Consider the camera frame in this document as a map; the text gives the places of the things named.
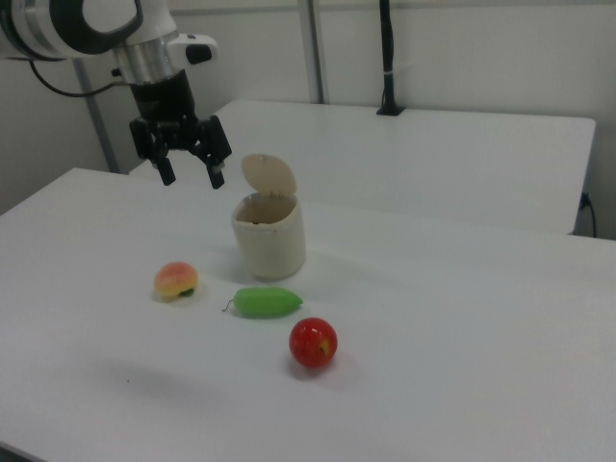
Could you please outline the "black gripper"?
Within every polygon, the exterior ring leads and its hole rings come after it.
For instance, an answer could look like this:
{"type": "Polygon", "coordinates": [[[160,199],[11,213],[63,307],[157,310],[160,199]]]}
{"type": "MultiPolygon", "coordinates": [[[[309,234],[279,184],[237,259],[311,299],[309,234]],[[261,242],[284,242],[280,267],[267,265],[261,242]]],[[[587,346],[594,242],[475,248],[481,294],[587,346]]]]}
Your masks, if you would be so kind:
{"type": "Polygon", "coordinates": [[[137,154],[158,170],[163,184],[175,181],[167,142],[192,145],[190,153],[205,165],[212,188],[221,188],[232,149],[216,115],[198,121],[186,71],[156,83],[132,84],[131,92],[140,113],[129,123],[137,154]]]}

